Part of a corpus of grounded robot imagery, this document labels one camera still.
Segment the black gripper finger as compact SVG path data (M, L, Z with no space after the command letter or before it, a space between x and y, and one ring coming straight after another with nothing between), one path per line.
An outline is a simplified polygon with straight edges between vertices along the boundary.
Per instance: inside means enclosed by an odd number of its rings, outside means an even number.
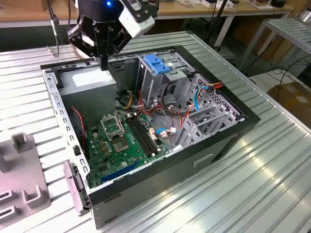
M130 41L130 34L124 28L108 28L104 49L104 70L108 70L108 58L114 53L119 53Z
M93 57L99 64L101 70L105 70L105 55L101 52L98 45L90 45L85 42L82 37L82 31L78 25L75 25L67 33L69 42L74 45L77 49L82 51L89 57Z

